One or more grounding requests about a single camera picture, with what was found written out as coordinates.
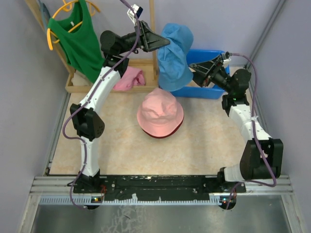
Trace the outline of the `pink bucket hat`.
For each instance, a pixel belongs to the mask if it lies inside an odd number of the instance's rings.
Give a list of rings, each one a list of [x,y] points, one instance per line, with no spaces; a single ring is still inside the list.
[[[155,88],[138,107],[141,129],[154,136],[170,134],[184,120],[184,110],[170,92]]]

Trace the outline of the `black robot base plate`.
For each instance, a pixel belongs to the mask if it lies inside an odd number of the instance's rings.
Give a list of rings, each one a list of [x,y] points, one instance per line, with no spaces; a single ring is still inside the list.
[[[98,193],[93,203],[105,201],[135,201],[142,204],[160,202],[209,201],[212,193],[234,195],[246,192],[237,182],[226,182],[222,177],[209,175],[80,175],[67,184],[75,194]]]

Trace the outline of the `dark red bucket hat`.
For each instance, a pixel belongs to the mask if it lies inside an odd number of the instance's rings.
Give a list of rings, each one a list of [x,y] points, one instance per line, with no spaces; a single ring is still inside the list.
[[[166,136],[154,136],[154,135],[151,135],[151,134],[147,133],[147,132],[144,131],[143,129],[142,129],[142,131],[143,131],[145,134],[147,134],[148,136],[152,137],[152,138],[155,138],[155,139],[163,139],[163,138],[167,138],[167,137],[170,137],[170,136],[172,136],[173,134],[175,134],[175,133],[179,130],[179,128],[181,127],[182,124],[183,124],[183,121],[182,121],[170,134],[168,134],[168,135],[166,135]]]

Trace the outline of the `blue bucket hat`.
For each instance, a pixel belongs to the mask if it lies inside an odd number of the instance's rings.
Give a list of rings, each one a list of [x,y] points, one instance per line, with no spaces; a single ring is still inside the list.
[[[193,79],[193,72],[187,63],[187,54],[193,44],[193,34],[189,27],[168,23],[161,36],[170,41],[157,53],[159,66],[159,87],[165,91],[177,91],[188,85]]]

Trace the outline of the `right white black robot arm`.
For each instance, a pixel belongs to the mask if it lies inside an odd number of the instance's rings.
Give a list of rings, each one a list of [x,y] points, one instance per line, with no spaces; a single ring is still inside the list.
[[[244,68],[233,75],[227,74],[225,68],[232,55],[226,52],[212,60],[189,65],[197,85],[206,87],[213,83],[226,92],[222,97],[222,109],[236,123],[246,142],[240,162],[218,172],[217,186],[223,192],[230,191],[234,183],[243,182],[275,187],[281,172],[283,143],[261,127],[255,113],[256,102],[247,100],[252,74]]]

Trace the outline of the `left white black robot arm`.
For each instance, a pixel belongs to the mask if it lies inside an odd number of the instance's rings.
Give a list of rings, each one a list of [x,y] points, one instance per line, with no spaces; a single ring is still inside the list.
[[[129,60],[122,54],[155,51],[170,44],[170,41],[154,33],[144,21],[135,25],[135,31],[119,36],[112,31],[104,31],[100,36],[101,50],[105,61],[100,74],[88,94],[79,104],[72,104],[70,114],[77,139],[81,143],[82,164],[76,181],[72,182],[74,193],[99,193],[103,189],[100,178],[99,138],[105,124],[100,118],[100,110],[109,93],[121,80]]]

